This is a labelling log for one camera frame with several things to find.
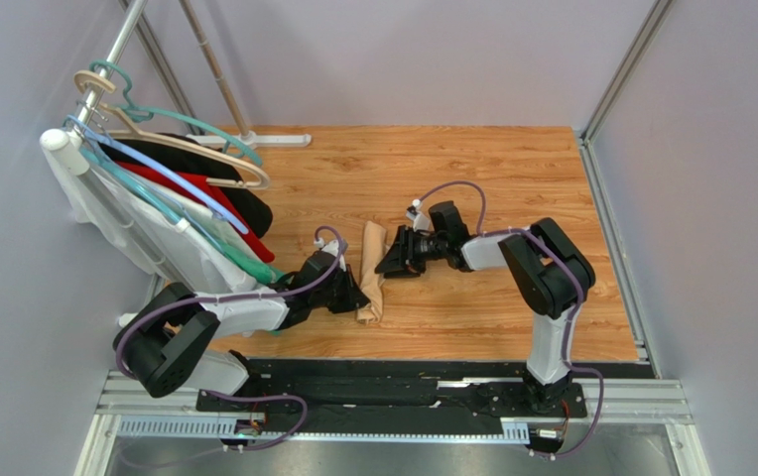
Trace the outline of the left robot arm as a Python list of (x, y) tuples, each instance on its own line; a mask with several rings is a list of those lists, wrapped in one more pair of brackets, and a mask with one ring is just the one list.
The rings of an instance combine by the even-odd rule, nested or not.
[(251, 292), (213, 295), (170, 284), (129, 320), (112, 348), (118, 369), (152, 398), (182, 387), (234, 394), (249, 370), (237, 354), (210, 350), (213, 340), (287, 329), (318, 308), (340, 314), (369, 303), (341, 255), (316, 251), (298, 271)]

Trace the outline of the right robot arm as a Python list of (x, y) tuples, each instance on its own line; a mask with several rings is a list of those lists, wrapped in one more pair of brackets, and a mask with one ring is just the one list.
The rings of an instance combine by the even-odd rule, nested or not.
[(422, 275), (430, 261), (445, 261), (463, 273), (505, 268), (534, 314), (533, 346), (523, 374), (522, 400), (541, 413), (560, 404), (571, 383), (572, 323), (596, 277), (592, 266), (552, 218), (527, 228), (473, 234), (451, 200), (399, 226), (375, 267), (386, 279)]

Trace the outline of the beige cloth napkin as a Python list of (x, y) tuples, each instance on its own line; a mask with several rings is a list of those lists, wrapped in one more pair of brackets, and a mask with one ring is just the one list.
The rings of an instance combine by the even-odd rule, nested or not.
[(379, 322), (384, 315), (385, 279), (376, 272), (389, 250), (386, 243), (387, 229), (373, 221), (367, 221), (362, 230), (359, 287), (368, 298), (368, 304), (357, 310), (356, 321), (360, 324)]

